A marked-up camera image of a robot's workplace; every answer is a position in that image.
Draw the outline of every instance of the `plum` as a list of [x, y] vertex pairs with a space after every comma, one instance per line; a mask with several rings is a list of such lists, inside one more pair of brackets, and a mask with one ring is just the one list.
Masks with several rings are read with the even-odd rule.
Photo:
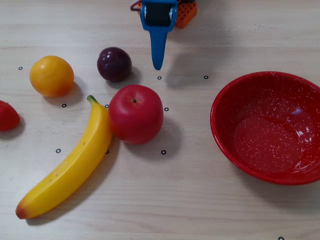
[[130, 56], [118, 47], [108, 47], [102, 50], [96, 65], [100, 75], [112, 83], [125, 80], [132, 70]]

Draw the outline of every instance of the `orange robot part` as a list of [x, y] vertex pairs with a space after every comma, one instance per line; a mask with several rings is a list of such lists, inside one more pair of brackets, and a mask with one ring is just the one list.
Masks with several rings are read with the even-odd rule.
[[185, 28], [195, 15], [197, 15], [197, 12], [198, 4], [196, 2], [179, 4], [176, 26], [180, 29]]

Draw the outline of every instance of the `banana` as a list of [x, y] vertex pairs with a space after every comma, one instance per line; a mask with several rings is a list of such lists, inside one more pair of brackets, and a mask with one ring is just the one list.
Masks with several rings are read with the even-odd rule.
[[29, 219], [53, 209], [77, 190], [104, 157], [112, 138], [108, 110], [88, 96], [91, 114], [86, 130], [73, 151], [55, 170], [32, 188], [15, 213]]

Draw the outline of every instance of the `red bowl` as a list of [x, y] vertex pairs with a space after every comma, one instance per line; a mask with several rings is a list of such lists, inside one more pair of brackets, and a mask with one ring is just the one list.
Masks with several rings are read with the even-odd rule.
[[320, 88], [283, 72], [256, 72], [215, 98], [213, 137], [224, 155], [258, 179], [282, 185], [320, 180]]

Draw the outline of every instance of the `plastic fruit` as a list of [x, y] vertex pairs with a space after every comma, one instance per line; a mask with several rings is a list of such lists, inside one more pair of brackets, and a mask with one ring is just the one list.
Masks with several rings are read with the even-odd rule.
[[34, 89], [46, 97], [61, 97], [73, 87], [74, 71], [58, 56], [45, 56], [31, 68], [30, 81]]
[[0, 100], [0, 132], [13, 129], [20, 121], [16, 110], [9, 103]]
[[88, 96], [91, 114], [87, 128], [74, 150], [16, 207], [20, 219], [37, 217], [59, 205], [79, 188], [98, 166], [109, 147], [112, 132], [108, 110]]
[[112, 132], [130, 144], [145, 144], [160, 131], [164, 110], [160, 97], [142, 85], [129, 85], [119, 90], [109, 104]]
[[125, 80], [132, 70], [132, 61], [128, 53], [118, 47], [104, 49], [96, 62], [100, 75], [110, 82]]

